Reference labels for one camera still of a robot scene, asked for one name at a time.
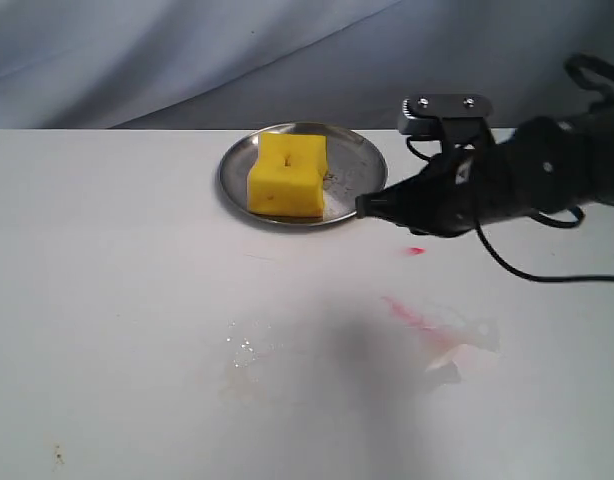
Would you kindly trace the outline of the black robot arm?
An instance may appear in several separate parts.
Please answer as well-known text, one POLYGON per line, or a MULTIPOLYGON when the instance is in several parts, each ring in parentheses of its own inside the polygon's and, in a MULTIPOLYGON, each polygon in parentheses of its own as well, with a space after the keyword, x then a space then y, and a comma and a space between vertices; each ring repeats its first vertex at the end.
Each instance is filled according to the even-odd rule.
POLYGON ((357 217, 453 238, 589 203, 614 207, 614 108, 536 117, 501 142, 487 129, 470 138, 473 148, 444 147, 418 174, 358 196, 357 217))

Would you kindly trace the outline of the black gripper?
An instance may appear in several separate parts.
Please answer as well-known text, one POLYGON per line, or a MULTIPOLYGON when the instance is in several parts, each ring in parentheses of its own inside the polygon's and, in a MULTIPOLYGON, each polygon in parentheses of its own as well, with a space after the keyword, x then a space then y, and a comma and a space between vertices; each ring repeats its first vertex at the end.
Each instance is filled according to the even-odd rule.
POLYGON ((521 217, 558 229, 582 223, 587 137, 569 124, 538 117, 497 143, 482 119, 435 119, 425 136, 440 153, 417 176, 357 196, 357 218, 441 238, 521 217))

